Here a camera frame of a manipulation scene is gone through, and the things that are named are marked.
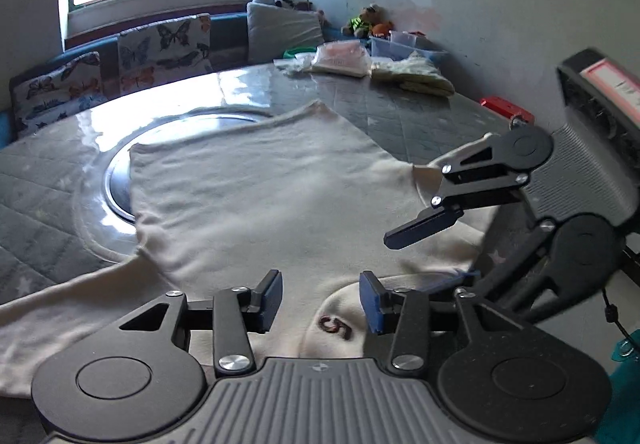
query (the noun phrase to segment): gray gripper base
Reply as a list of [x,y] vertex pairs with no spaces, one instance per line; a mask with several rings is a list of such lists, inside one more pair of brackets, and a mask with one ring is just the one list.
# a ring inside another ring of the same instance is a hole
[[[485,444],[458,427],[416,379],[373,360],[270,358],[218,382],[181,426],[153,444]],[[55,437],[48,444],[65,443]]]

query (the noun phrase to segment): orange plush toy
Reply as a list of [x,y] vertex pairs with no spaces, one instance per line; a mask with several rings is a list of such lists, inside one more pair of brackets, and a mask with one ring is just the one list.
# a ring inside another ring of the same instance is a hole
[[394,24],[391,21],[386,23],[379,23],[371,29],[371,35],[375,38],[389,39],[391,30],[393,30]]

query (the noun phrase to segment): cushion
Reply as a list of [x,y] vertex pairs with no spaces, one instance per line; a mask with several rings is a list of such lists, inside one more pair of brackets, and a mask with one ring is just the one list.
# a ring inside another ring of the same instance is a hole
[[248,3],[249,63],[280,59],[286,50],[324,43],[315,12]]
[[25,81],[14,88],[12,99],[18,137],[106,102],[100,55],[88,52],[49,74]]
[[199,14],[120,33],[120,93],[210,74],[210,28],[209,14]]

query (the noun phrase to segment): round metal tray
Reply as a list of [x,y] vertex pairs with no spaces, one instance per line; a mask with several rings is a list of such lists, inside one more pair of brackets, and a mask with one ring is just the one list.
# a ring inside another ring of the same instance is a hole
[[141,133],[117,151],[104,172],[102,192],[107,205],[120,218],[134,223],[129,196],[129,150],[133,144],[155,144],[194,137],[204,132],[242,126],[267,118],[266,114],[258,112],[203,113],[175,119]]

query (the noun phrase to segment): white pillow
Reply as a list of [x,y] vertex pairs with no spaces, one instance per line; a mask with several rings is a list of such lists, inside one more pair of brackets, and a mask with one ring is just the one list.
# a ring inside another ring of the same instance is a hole
[[251,64],[280,59],[290,48],[324,43],[315,12],[248,3],[246,13]]

